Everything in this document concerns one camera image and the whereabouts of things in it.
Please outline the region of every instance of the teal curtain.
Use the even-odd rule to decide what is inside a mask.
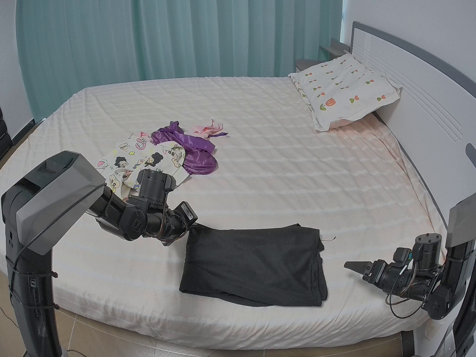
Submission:
[[[342,0],[17,0],[35,120],[88,86],[284,76],[340,37]]]

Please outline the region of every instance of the headboard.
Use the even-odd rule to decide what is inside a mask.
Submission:
[[[476,83],[427,51],[354,21],[350,51],[402,86],[377,110],[430,192],[443,221],[476,192]]]

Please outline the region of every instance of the pillow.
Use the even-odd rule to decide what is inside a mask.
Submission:
[[[384,75],[366,68],[351,54],[289,77],[311,110],[318,131],[359,120],[400,98]]]

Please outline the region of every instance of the black shorts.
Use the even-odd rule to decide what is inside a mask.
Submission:
[[[180,291],[246,306],[321,306],[319,230],[190,230]]]

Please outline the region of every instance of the mattress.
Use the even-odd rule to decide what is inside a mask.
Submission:
[[[62,150],[91,163],[117,141],[178,120],[222,122],[218,168],[169,194],[215,229],[320,229],[328,286],[322,307],[247,307],[179,292],[186,237],[170,247],[127,242],[83,215],[53,249],[55,302],[117,327],[187,346],[221,349],[331,347],[418,327],[397,319],[385,294],[344,269],[347,260],[391,261],[441,221],[415,170],[373,115],[316,133],[288,78],[153,80],[87,88],[47,118],[0,170],[0,194]],[[0,253],[5,253],[3,228]],[[5,273],[6,263],[0,261]],[[396,308],[404,315],[417,306]]]

